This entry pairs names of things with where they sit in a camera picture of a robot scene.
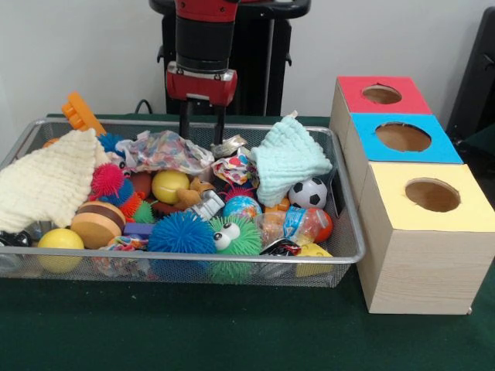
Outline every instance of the brown teddy bear toy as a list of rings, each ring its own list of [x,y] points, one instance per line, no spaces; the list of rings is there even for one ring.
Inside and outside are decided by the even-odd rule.
[[[203,182],[198,177],[191,182],[189,189],[177,189],[178,203],[174,205],[177,209],[185,210],[201,202],[201,195],[208,190],[215,190],[209,182]]]

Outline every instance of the round hole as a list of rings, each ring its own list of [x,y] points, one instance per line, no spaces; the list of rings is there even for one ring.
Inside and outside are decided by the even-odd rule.
[[[403,122],[388,122],[375,133],[384,145],[401,152],[421,152],[432,144],[432,138],[425,131]]]
[[[401,94],[393,87],[373,85],[363,90],[366,99],[378,104],[394,104],[402,100]]]
[[[438,179],[414,179],[405,187],[406,196],[423,209],[446,213],[460,204],[459,193]]]

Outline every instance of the googly eye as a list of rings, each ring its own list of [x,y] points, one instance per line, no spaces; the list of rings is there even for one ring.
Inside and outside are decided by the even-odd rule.
[[[225,250],[229,247],[230,242],[232,241],[229,236],[223,233],[215,233],[213,235],[213,241],[215,243],[215,247],[218,251]]]
[[[225,223],[220,233],[228,235],[231,240],[235,240],[241,235],[241,229],[236,223]]]

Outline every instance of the soccer ball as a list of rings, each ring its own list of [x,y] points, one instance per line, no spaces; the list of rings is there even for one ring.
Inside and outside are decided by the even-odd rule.
[[[288,191],[288,199],[295,207],[323,209],[327,193],[325,184],[320,179],[311,178],[294,184]]]

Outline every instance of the black cable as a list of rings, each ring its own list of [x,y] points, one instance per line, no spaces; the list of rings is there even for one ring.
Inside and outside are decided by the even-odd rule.
[[[141,106],[145,104],[146,107],[148,108],[148,113],[149,114],[153,114],[153,109],[152,109],[152,106],[151,104],[146,100],[146,99],[141,99],[138,103],[138,106],[136,107],[136,109],[134,110],[134,113],[135,114],[138,114],[139,113],[139,110],[141,109]]]

